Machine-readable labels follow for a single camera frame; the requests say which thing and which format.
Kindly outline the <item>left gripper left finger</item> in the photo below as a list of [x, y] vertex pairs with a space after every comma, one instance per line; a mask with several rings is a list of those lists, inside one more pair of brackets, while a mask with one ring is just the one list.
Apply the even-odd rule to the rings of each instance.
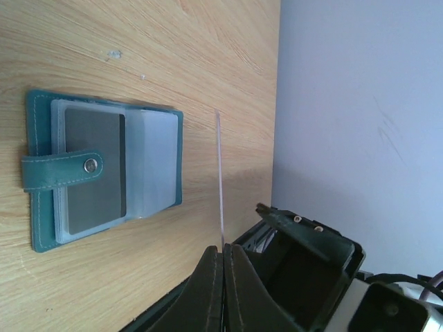
[[150, 331], [221, 331], [224, 259], [208, 246], [182, 293]]

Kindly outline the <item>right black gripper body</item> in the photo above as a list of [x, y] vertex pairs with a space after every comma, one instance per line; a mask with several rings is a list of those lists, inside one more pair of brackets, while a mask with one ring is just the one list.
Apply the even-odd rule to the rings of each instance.
[[357, 242], [288, 210], [259, 203], [273, 231], [260, 253], [246, 251], [272, 300], [304, 331], [323, 330], [365, 258]]

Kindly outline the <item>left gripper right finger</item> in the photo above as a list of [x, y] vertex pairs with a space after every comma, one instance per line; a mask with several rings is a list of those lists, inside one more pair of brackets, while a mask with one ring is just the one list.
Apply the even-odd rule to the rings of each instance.
[[238, 244], [224, 246], [224, 324], [227, 331], [303, 331], [272, 298], [265, 285], [290, 245], [272, 243], [253, 260]]

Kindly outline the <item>teal leather card holder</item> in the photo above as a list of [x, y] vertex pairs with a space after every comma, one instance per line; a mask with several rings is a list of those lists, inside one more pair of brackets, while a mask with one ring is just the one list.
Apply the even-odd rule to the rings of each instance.
[[34, 251], [181, 204], [181, 111], [41, 89], [25, 105]]

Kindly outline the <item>white red-dot card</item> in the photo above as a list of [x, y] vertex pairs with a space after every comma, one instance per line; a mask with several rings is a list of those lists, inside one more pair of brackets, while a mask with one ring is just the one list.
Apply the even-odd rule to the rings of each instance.
[[223, 179], [222, 179], [222, 149], [221, 149], [221, 122], [218, 110], [215, 110], [215, 128], [216, 128], [216, 144], [217, 144], [217, 169], [218, 169], [218, 188], [219, 188], [219, 219], [221, 231], [221, 250], [225, 246], [224, 231], [224, 195], [223, 195]]

